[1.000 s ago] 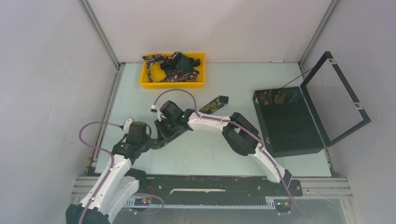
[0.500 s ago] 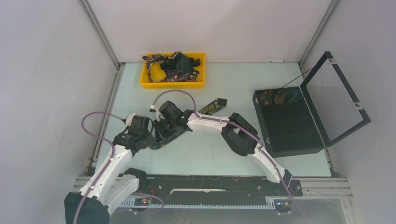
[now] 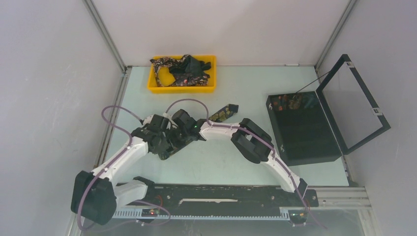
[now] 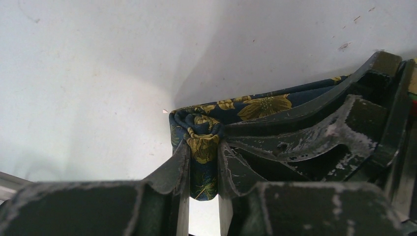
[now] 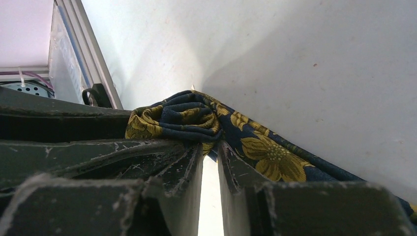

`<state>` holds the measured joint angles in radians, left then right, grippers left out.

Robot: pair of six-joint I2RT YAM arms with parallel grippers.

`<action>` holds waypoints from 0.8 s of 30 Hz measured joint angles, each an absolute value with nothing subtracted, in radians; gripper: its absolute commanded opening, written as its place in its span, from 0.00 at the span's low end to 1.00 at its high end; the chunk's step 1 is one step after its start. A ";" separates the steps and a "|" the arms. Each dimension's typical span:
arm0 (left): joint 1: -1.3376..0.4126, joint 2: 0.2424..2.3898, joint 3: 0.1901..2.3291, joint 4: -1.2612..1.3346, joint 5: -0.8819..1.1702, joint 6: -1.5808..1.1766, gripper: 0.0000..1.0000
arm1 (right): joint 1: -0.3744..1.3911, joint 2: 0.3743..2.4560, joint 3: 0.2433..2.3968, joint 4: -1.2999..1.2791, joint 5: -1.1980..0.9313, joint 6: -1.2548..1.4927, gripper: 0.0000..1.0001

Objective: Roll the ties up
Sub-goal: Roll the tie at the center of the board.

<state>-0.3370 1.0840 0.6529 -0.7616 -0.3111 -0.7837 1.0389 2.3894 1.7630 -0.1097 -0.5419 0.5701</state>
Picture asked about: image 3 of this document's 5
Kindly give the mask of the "navy gold floral tie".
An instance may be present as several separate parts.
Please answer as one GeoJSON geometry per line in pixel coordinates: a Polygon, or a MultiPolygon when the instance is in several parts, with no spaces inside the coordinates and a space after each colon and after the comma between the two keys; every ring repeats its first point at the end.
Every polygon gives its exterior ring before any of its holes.
{"type": "MultiPolygon", "coordinates": [[[[213,115],[211,115],[208,119],[210,120],[210,121],[213,121],[213,122],[224,122],[225,120],[227,120],[228,118],[230,118],[230,117],[232,117],[233,115],[235,115],[236,113],[238,112],[238,105],[236,105],[236,104],[228,104],[228,105],[226,105],[226,106],[224,106],[223,108],[221,108],[219,111],[217,111],[216,113],[214,113],[213,115]]],[[[202,119],[199,119],[199,120],[196,120],[197,121],[197,125],[196,125],[196,127],[197,127],[197,131],[198,131],[198,133],[200,132],[200,128],[201,128],[201,126],[203,125],[203,123],[204,122],[206,122],[206,119],[205,118],[202,118],[202,119]]],[[[170,128],[172,128],[172,127],[174,127],[174,122],[172,121],[171,122],[171,127],[170,128]]],[[[169,130],[170,130],[170,128],[166,131],[166,137],[168,138],[168,134],[169,134],[169,130]]],[[[204,138],[200,135],[200,139],[199,139],[199,141],[203,141],[204,140],[204,138]]],[[[172,156],[172,155],[174,155],[174,154],[176,154],[177,152],[179,152],[181,149],[183,149],[183,148],[174,148],[172,145],[171,145],[171,148],[169,149],[169,155],[170,155],[170,157],[172,156]]]]}

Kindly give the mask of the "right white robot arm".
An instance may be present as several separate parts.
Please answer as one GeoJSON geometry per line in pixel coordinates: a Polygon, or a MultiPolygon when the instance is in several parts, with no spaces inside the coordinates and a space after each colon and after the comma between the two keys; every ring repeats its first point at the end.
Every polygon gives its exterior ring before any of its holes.
{"type": "Polygon", "coordinates": [[[192,121],[184,110],[172,116],[164,113],[163,116],[195,140],[231,141],[246,160],[265,166],[277,178],[281,189],[286,191],[288,203],[298,206],[305,200],[308,184],[290,170],[271,143],[270,135],[252,120],[245,118],[240,123],[220,123],[209,119],[192,121]]]}

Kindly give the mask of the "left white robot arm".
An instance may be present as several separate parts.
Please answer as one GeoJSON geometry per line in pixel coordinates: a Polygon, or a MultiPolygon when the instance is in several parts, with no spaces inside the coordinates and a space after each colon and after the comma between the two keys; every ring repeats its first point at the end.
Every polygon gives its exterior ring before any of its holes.
{"type": "Polygon", "coordinates": [[[90,172],[80,171],[74,182],[71,211],[99,224],[107,224],[121,207],[139,200],[149,205],[155,200],[155,183],[144,177],[134,177],[127,183],[120,178],[138,160],[149,152],[164,151],[168,143],[164,132],[169,119],[152,115],[145,119],[143,127],[128,133],[122,148],[102,165],[90,172]]]}

